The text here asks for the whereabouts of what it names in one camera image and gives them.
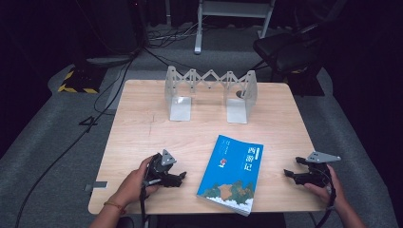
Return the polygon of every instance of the white frame structure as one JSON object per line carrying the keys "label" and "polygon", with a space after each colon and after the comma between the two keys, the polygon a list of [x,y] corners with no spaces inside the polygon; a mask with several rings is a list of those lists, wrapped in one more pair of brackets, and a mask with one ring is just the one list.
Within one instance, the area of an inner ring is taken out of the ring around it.
{"label": "white frame structure", "polygon": [[[210,76],[213,76],[215,80],[206,81]],[[254,70],[237,78],[232,71],[227,71],[220,77],[212,69],[202,76],[195,69],[190,69],[181,75],[176,68],[169,66],[166,72],[164,95],[170,121],[190,121],[192,99],[178,95],[179,85],[187,85],[191,93],[196,92],[197,85],[204,85],[207,88],[222,85],[227,122],[235,124],[248,123],[249,114],[258,98],[258,83]],[[234,89],[239,90],[238,97],[230,98],[229,92]]]}
{"label": "white frame structure", "polygon": [[276,0],[270,0],[270,3],[248,3],[246,2],[217,2],[199,0],[198,8],[198,31],[196,34],[195,54],[202,53],[202,17],[203,16],[235,16],[235,17],[253,17],[265,18],[262,31],[258,31],[259,38],[266,36],[272,17],[273,8]]}

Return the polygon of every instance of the chair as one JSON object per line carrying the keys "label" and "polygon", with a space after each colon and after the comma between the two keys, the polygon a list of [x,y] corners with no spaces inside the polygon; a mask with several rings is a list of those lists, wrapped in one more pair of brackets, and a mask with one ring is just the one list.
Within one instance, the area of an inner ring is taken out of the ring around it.
{"label": "chair", "polygon": [[262,60],[251,70],[272,68],[270,82],[273,82],[276,75],[284,79],[288,74],[305,73],[306,82],[301,94],[303,96],[306,87],[321,69],[329,51],[328,47],[324,46],[326,38],[336,31],[339,25],[339,20],[325,21],[294,33],[283,32],[256,40],[253,49]]}

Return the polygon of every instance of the human hand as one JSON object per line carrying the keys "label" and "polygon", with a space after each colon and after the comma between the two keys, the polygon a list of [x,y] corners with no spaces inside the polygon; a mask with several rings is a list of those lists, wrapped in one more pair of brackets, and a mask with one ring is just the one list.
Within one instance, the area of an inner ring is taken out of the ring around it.
{"label": "human hand", "polygon": [[[336,190],[335,204],[344,203],[346,201],[346,198],[344,196],[344,191],[343,191],[343,187],[341,186],[341,182],[338,179],[335,169],[332,166],[330,166],[329,164],[327,166],[329,168],[330,175],[332,176],[333,186],[335,187],[335,190]],[[326,187],[321,188],[321,187],[318,187],[311,183],[305,183],[304,187],[307,188],[312,193],[314,193],[315,195],[319,196],[320,199],[322,201],[324,201],[326,204],[329,203],[330,194],[329,194],[328,190],[326,189]]]}
{"label": "human hand", "polygon": [[[152,156],[146,158],[140,164],[139,169],[131,171],[131,173],[119,186],[118,191],[116,191],[116,193],[109,198],[109,201],[113,201],[125,208],[129,203],[139,200],[142,191],[145,171],[147,169],[147,165],[151,162],[151,160]],[[158,188],[159,185],[148,186],[145,188],[146,194],[149,196],[150,194],[156,192]]]}

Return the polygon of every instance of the book cover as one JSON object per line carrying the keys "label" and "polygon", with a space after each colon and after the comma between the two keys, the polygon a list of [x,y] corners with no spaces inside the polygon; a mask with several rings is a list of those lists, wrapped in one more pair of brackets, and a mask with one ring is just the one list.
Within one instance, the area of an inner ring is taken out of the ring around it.
{"label": "book cover", "polygon": [[219,135],[197,196],[249,216],[263,145]]}

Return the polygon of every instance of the black strap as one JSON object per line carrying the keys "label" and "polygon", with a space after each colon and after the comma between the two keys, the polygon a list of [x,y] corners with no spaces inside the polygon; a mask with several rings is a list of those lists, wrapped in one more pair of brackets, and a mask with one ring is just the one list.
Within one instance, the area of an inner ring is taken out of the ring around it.
{"label": "black strap", "polygon": [[145,199],[146,199],[146,191],[145,184],[142,186],[142,191],[140,192],[140,206],[142,208],[142,226],[145,227],[145,223],[148,220],[148,216],[145,215]]}
{"label": "black strap", "polygon": [[327,218],[330,216],[330,214],[332,213],[332,209],[335,205],[335,199],[336,199],[336,190],[335,187],[333,186],[332,180],[330,180],[330,185],[331,185],[331,194],[330,194],[330,200],[328,203],[328,207],[326,209],[326,213],[323,216],[323,218],[320,220],[320,222],[317,224],[317,226],[315,228],[319,228],[321,227],[327,220]]}

